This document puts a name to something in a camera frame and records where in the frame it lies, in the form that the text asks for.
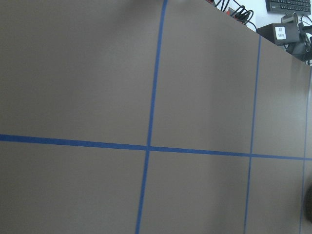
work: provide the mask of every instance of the label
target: label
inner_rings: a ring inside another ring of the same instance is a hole
[[[276,39],[284,40],[286,39],[285,27],[275,27]]]

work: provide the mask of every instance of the black keyboard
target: black keyboard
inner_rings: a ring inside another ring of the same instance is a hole
[[[276,13],[311,14],[310,0],[266,0],[267,11]]]

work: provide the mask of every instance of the grid line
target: grid line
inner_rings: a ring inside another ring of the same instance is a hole
[[[150,108],[150,119],[148,126],[148,134],[147,134],[147,146],[151,146],[152,142],[152,132],[153,132],[153,123],[154,123],[154,111],[155,111],[155,101],[156,101],[156,90],[157,90],[157,79],[158,79],[158,69],[159,69],[159,61],[160,61],[160,52],[161,52],[161,42],[162,42],[162,32],[166,14],[168,0],[164,0],[161,9],[160,22],[159,22],[159,30],[158,30],[158,39],[157,39],[157,51],[156,51],[156,59],[155,59],[155,67],[154,67],[154,78],[153,78],[153,88],[152,88],[152,97],[151,97],[151,108]],[[145,197],[145,186],[147,180],[147,172],[148,172],[148,164],[150,160],[150,150],[147,149],[145,152],[144,159],[144,168],[143,168],[143,176],[142,176],[142,185],[140,192],[140,200],[137,212],[136,219],[136,234],[140,233],[141,220],[142,220],[142,212],[144,205],[144,197]]]
[[[256,68],[256,73],[255,73],[254,98],[253,98],[252,134],[251,134],[251,141],[250,141],[250,157],[249,157],[249,164],[248,164],[247,191],[246,191],[246,201],[245,201],[244,234],[246,233],[247,220],[248,220],[250,175],[251,175],[251,167],[252,167],[252,160],[253,160],[251,155],[252,155],[253,149],[254,149],[254,126],[255,126],[256,105],[257,105],[257,92],[258,92],[258,78],[259,78],[260,58],[261,58],[261,36],[259,35],[257,68]]]
[[[310,88],[311,88],[311,76],[312,76],[312,68],[310,68],[310,80],[309,80],[309,86],[308,86],[308,96],[307,96],[307,107],[306,107],[306,126],[305,126],[305,132],[304,132],[304,155],[303,158],[306,159],[307,157],[307,132],[308,132],[308,117],[309,117],[309,100],[310,100]],[[302,229],[302,217],[303,217],[303,206],[304,206],[304,174],[305,174],[305,168],[306,168],[306,162],[303,160],[302,163],[302,184],[301,184],[301,206],[300,206],[300,221],[299,221],[299,234],[301,234]]]
[[[296,156],[261,155],[261,154],[248,154],[248,153],[237,153],[237,152],[226,152],[226,151],[174,148],[174,147],[162,147],[162,146],[131,145],[131,144],[118,144],[118,143],[107,143],[107,142],[97,142],[97,141],[69,140],[69,139],[46,138],[46,137],[35,137],[35,136],[17,136],[17,135],[4,135],[4,134],[0,134],[0,141],[103,148],[103,149],[120,149],[120,150],[137,150],[137,151],[150,151],[150,152],[168,152],[168,153],[183,153],[183,154],[238,156],[238,157],[252,157],[252,158],[271,158],[271,159],[312,161],[312,158],[308,158],[308,157],[304,158],[304,157],[296,157]]]

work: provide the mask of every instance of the black object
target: black object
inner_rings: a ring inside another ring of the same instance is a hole
[[[311,31],[310,27],[305,27],[303,23],[299,23],[299,42],[290,43],[287,52],[297,59],[306,62],[312,59],[311,39],[308,38],[307,32]]]
[[[299,15],[311,14],[310,0],[265,0],[268,12],[293,13]]]
[[[271,23],[258,28],[257,33],[276,45],[300,41],[296,23]]]
[[[305,216],[312,223],[312,186],[308,189],[304,202]]]

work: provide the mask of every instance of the black cable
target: black cable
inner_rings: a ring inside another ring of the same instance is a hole
[[[255,26],[255,24],[254,24],[253,22],[248,21],[248,23],[250,23],[251,25],[253,25],[253,26],[254,26],[254,28],[255,28],[255,32],[257,32],[257,31],[258,31],[257,27]]]
[[[239,8],[237,8],[230,16],[232,17],[233,15],[235,15],[235,13],[242,8],[242,10],[245,10],[245,6],[239,6]]]
[[[222,9],[223,9],[224,1],[225,1],[225,0],[222,0],[222,5],[221,5],[221,8],[220,8],[220,11],[222,11]]]
[[[220,4],[221,1],[222,1],[222,0],[220,0],[215,6],[217,7],[217,6]]]
[[[251,12],[251,16],[250,16],[250,18],[249,18],[249,20],[247,20],[245,23],[244,23],[244,25],[246,25],[248,22],[250,22],[250,20],[253,18],[253,16],[254,16],[254,11],[253,10],[249,10],[249,11],[247,11],[247,12]]]
[[[226,8],[228,7],[229,3],[230,3],[230,0],[228,0],[228,2],[226,3],[226,5],[225,5],[225,7],[224,7],[224,9],[223,9],[223,12],[225,12],[225,10],[226,10]]]
[[[246,17],[245,14],[248,13],[248,12],[243,13],[245,10],[246,10],[246,9],[245,9],[245,7],[244,7],[240,12],[238,12],[237,14],[235,14],[235,19],[242,22],[242,20],[244,20],[245,17]]]
[[[246,11],[241,15],[241,17],[239,17],[239,20],[242,22],[242,24],[245,24],[245,22],[248,21],[249,15],[250,12]]]
[[[240,4],[237,2],[237,1],[235,1],[235,0],[233,0],[237,5],[239,5],[240,6]]]
[[[300,22],[303,22],[303,21],[302,21],[302,18],[303,18],[303,17],[307,17],[307,18],[310,20],[310,22],[312,23],[312,20],[311,20],[310,17],[307,16],[307,15],[303,15],[303,16],[300,18]]]
[[[302,22],[306,23],[306,24],[309,25],[309,26],[312,26],[312,24],[309,24],[309,23],[307,23],[307,22],[301,20],[301,23],[302,23]]]

